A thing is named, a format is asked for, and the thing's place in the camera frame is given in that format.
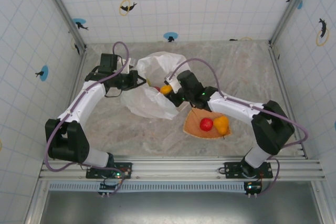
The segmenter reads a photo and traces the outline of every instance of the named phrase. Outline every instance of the marble floor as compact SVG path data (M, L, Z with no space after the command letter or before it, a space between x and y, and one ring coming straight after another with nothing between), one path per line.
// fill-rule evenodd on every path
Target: marble floor
M134 59L158 51L204 59L215 68L224 92L248 101L272 99L285 107L266 41L149 42L127 46ZM85 76L99 64L101 53L112 53L112 44L89 45L87 51L77 93ZM125 57L122 45L116 46L116 54ZM190 68L203 86L215 86L212 73L203 64L192 62ZM119 92L110 90L108 95ZM225 139L204 140L185 134L182 128L189 110L187 107L173 120L148 119L132 114L121 105L120 97L103 98L84 130L91 146L115 155L242 156L256 144L252 128L233 118L232 135ZM293 156L297 152L297 147L289 147L280 155Z

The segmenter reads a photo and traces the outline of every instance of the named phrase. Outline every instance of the vent grille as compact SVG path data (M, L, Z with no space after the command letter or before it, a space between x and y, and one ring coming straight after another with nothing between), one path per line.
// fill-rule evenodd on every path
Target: vent grille
M100 182L51 182L52 191L99 191ZM125 181L119 192L146 192L146 191L227 191L244 193L243 182L128 182Z

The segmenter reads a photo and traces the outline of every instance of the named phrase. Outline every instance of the fake fruit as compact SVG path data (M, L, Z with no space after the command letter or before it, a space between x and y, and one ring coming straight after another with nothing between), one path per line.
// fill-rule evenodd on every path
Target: fake fruit
M219 118L215 118L214 126L221 135L225 135L227 130L229 129L229 118L226 116L221 116Z
M200 127L202 131L210 131L213 126L213 121L210 118L203 118L200 122Z
M169 94L170 91L172 91L172 90L173 90L172 86L170 86L170 85L164 85L164 86L161 87L160 92L163 95L166 95L166 94Z

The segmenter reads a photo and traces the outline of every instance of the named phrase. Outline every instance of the yellow ring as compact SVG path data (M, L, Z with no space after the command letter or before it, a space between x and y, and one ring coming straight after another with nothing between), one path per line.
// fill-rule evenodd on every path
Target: yellow ring
M122 4L125 3L126 1L128 2L128 9L127 9L127 12L126 12L125 14L122 14L122 13L121 13L121 10L122 10L122 9L121 9L121 6L122 6ZM121 2L120 6L119 6L119 13L120 13L120 15L121 15L121 16L126 16L126 15L128 14L128 12L130 11L130 8L131 8L131 1L130 1L130 0L123 0L123 1Z
M316 45L318 46L318 47L322 47L327 41L328 41L328 39L329 39L329 35L330 35L330 32L329 32L329 30L326 28L326 30L327 30L327 32L328 32L328 35L327 35L327 38L325 39L325 42L323 42L322 44L319 44L319 36L320 36L320 34L322 33L322 31L319 31L318 33L317 33L317 36L316 36Z
M74 40L74 38L71 38L71 42L70 42L70 44L71 44L71 48L73 49L73 50L75 50L76 48L74 47L74 46L72 46L72 41Z

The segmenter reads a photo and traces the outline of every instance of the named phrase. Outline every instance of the yellow fruit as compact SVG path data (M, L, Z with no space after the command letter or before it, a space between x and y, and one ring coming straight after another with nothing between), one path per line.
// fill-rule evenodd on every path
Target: yellow fruit
M160 89L160 93L162 93L163 95L166 95L166 94L169 94L170 91L172 91L173 88L172 86L170 85L165 85L165 86L162 86L161 89Z
M225 135L229 129L229 118L221 116L214 119L214 126L221 135Z

